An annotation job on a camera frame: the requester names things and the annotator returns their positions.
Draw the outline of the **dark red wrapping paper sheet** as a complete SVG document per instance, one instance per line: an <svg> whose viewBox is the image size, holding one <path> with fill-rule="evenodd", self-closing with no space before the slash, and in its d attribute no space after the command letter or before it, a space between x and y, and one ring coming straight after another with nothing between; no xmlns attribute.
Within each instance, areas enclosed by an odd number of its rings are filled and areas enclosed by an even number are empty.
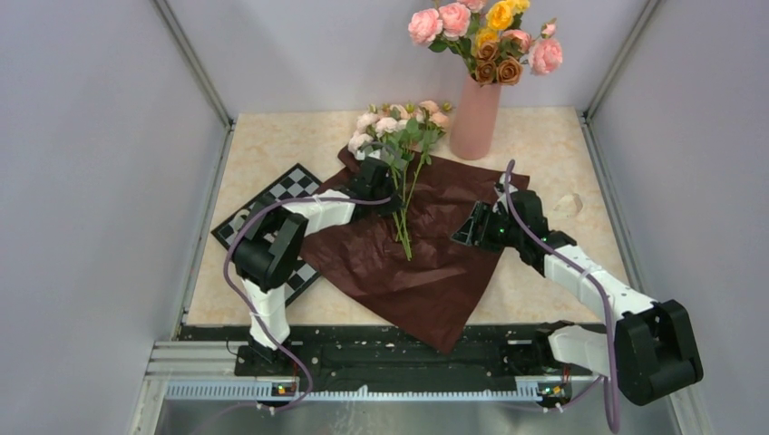
<svg viewBox="0 0 769 435"><path fill-rule="evenodd" d="M512 302L525 276L518 257L453 239L477 202L496 201L507 162L441 154L412 166L409 248L395 240L393 220L376 214L308 236L301 252L320 279L288 308L289 322L391 324L441 353L468 324L523 322Z"/></svg>

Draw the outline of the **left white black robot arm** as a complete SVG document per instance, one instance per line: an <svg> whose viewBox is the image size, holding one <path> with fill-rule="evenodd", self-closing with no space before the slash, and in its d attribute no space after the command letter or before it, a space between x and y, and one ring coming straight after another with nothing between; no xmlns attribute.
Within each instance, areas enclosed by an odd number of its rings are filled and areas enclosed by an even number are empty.
<svg viewBox="0 0 769 435"><path fill-rule="evenodd" d="M305 237L402 207L390 165L368 157L341 187L304 198L269 197L252 208L230 244L223 272L248 306L248 345L265 372L280 374L290 364L285 293Z"/></svg>

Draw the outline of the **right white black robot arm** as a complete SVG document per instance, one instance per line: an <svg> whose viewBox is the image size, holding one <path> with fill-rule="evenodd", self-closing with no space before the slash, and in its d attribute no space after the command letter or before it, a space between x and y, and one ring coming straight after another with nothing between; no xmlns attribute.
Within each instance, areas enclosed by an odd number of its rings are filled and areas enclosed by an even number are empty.
<svg viewBox="0 0 769 435"><path fill-rule="evenodd" d="M555 373L567 364L608 377L612 391L644 406L703 380L690 316L614 277L568 234L553 230L532 190L478 201L453 241L491 252L515 249L521 261L561 285L604 324L603 333L561 321L547 324L531 349L534 366Z"/></svg>

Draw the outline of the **red paper flower bouquet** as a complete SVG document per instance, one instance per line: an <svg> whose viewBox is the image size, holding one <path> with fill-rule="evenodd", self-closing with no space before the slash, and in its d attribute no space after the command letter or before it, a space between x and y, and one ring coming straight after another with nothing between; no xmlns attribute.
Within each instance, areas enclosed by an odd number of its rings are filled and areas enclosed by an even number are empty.
<svg viewBox="0 0 769 435"><path fill-rule="evenodd" d="M403 208L391 217L395 225L395 240L402 245L408 260L414 257L414 252L407 213L416 181L422 169L432 163L431 152L450 129L452 111L453 106L449 102L440 104L432 100L405 105L370 105L357 117L355 132L347 143L354 156L361 148L382 150L382 160L389 164L403 200Z"/></svg>

